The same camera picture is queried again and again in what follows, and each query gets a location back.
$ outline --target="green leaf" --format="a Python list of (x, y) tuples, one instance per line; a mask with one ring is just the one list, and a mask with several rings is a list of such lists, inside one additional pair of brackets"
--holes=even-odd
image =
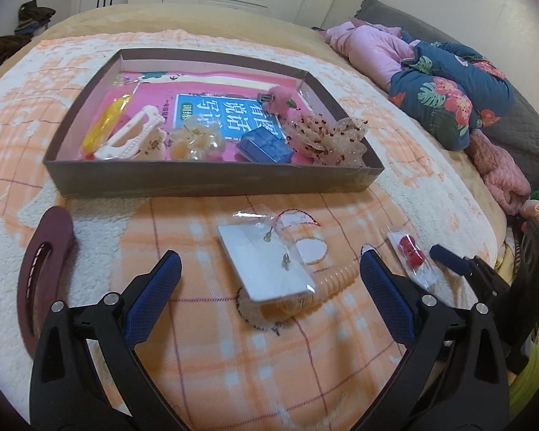
[(444, 95), (435, 92), (435, 83), (424, 83), (425, 87), (420, 88), (417, 99), (427, 107), (441, 107), (446, 102)]
[(419, 60), (417, 60), (417, 63), (410, 66), (424, 74), (432, 74), (433, 62), (425, 55), (421, 56)]

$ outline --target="blue box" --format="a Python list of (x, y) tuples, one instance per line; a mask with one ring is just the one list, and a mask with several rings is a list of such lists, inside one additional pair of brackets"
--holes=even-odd
[(295, 153), (263, 126), (245, 133), (236, 147), (245, 158), (258, 164), (289, 164)]

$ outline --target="floral comforter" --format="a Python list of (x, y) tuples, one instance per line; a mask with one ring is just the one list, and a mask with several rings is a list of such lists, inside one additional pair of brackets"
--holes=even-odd
[[(402, 39), (409, 43), (408, 38), (403, 31)], [(513, 104), (505, 75), (472, 48), (419, 42), (415, 53), (391, 77), (390, 100), (444, 148), (465, 149), (471, 130), (493, 124)]]

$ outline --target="cardboard box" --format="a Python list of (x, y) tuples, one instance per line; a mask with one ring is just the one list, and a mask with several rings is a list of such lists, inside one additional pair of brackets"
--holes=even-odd
[(254, 164), (250, 162), (136, 161), (77, 159), (82, 141), (112, 83), (124, 71), (177, 71), (205, 74), (230, 70), (236, 75), (271, 76), (295, 81), (315, 113), (328, 122), (347, 113), (310, 73), (251, 57), (173, 48), (119, 50), (89, 81), (67, 111), (43, 163), (63, 196), (87, 198), (141, 196), (235, 196), (340, 193), (365, 190), (383, 165), (364, 139), (366, 167)]

